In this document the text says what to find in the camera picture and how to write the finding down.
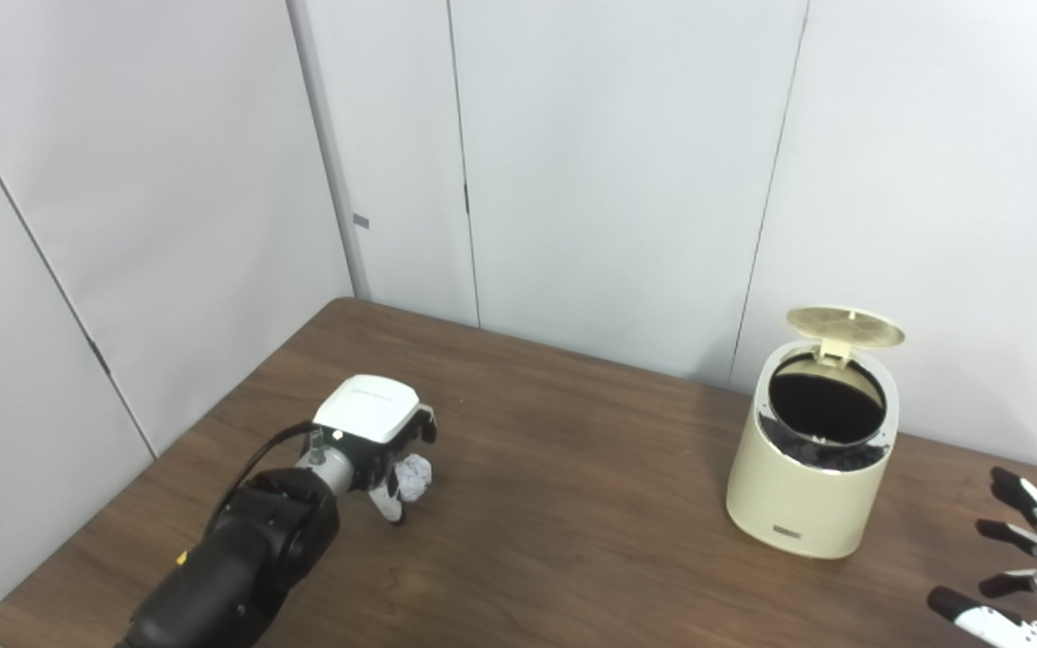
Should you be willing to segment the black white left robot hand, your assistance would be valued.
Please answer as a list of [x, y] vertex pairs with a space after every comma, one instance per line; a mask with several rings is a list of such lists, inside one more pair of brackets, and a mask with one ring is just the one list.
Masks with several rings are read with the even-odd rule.
[[435, 410], [403, 382], [355, 374], [325, 399], [311, 423], [297, 466], [320, 477], [334, 496], [365, 492], [383, 519], [407, 522], [396, 464], [416, 440], [436, 443]]

